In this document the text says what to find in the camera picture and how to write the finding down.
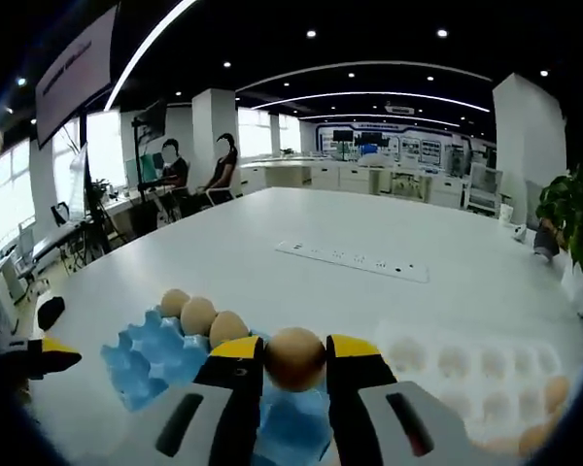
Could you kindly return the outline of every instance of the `blue egg carton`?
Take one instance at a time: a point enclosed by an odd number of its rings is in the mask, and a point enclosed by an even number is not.
[[[251,333],[269,340],[261,332]],[[151,404],[170,384],[191,383],[209,351],[208,338],[185,336],[179,320],[162,317],[158,306],[145,312],[144,324],[127,325],[119,333],[119,344],[104,345],[101,355],[120,400],[134,412]],[[274,386],[264,372],[252,464],[317,464],[332,437],[328,406],[325,383],[302,393],[289,393]]]

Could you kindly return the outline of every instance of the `power socket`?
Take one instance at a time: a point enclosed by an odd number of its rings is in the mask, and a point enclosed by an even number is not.
[[[410,282],[429,282],[428,267],[415,262],[406,262],[393,258],[369,257],[358,252],[332,250],[290,241],[283,241],[276,247],[276,250],[299,257],[320,260],[333,265],[408,280]]]

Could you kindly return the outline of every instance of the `ceiling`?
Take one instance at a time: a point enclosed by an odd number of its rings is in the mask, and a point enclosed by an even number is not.
[[[23,88],[10,86],[13,93],[7,103],[15,112],[12,116],[4,115],[6,127],[29,131],[29,120],[34,116],[34,82],[61,50],[114,2],[78,2],[76,12],[63,22],[57,34],[46,29],[62,13],[63,2],[42,3],[35,5],[31,17],[36,26],[24,21],[27,25],[22,29],[27,37],[16,34],[10,44],[14,50],[17,40],[34,47],[24,46],[13,53],[17,57],[23,56],[22,50],[28,54],[20,73],[29,84]],[[114,79],[144,37],[176,3],[177,0],[121,2],[113,41]],[[437,37],[439,28],[449,32],[447,38]],[[315,30],[316,37],[307,38],[308,30]],[[322,93],[386,91],[438,96],[492,110],[493,88],[516,72],[560,100],[569,129],[568,150],[576,148],[578,157],[582,157],[582,50],[583,11],[576,12],[567,4],[545,5],[542,9],[521,4],[510,7],[507,2],[494,6],[487,2],[472,6],[465,3],[459,6],[458,2],[402,6],[376,0],[345,4],[198,0],[150,47],[117,103],[122,110],[131,110],[143,108],[160,97],[169,102],[189,102],[193,95],[212,86],[235,90],[310,67],[389,60],[450,67],[489,80],[418,65],[349,65],[248,87],[238,92],[238,105],[253,107]],[[226,61],[231,63],[229,68],[223,67]],[[13,65],[12,74],[2,73],[0,77],[12,79],[16,75],[15,64],[5,63]],[[548,77],[540,76],[542,70],[549,72]],[[484,133],[484,139],[489,140],[495,137],[494,112],[419,97],[339,95],[274,105],[267,110],[298,117],[383,115],[387,102],[414,108],[415,117],[460,124],[457,131],[464,134],[480,137]],[[423,125],[444,129],[442,124],[423,122]]]

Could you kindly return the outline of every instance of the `green leaves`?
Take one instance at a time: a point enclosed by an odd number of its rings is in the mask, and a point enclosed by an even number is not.
[[[583,166],[542,189],[535,213],[563,231],[574,264],[583,268]]]

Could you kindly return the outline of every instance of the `egg tray cup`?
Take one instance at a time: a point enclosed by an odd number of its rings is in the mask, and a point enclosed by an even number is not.
[[[269,340],[263,333],[251,333]],[[179,320],[162,317],[156,306],[145,312],[142,325],[127,325],[115,347],[104,345],[101,356],[121,402],[136,412],[149,406],[169,385],[192,383],[209,352],[208,338],[184,335]],[[326,384],[290,393],[273,385],[264,371],[262,390],[253,464],[317,464],[332,438]]]
[[[471,440],[518,438],[550,418],[544,387],[562,365],[545,342],[386,322],[375,342],[395,377],[417,383],[452,408]]]

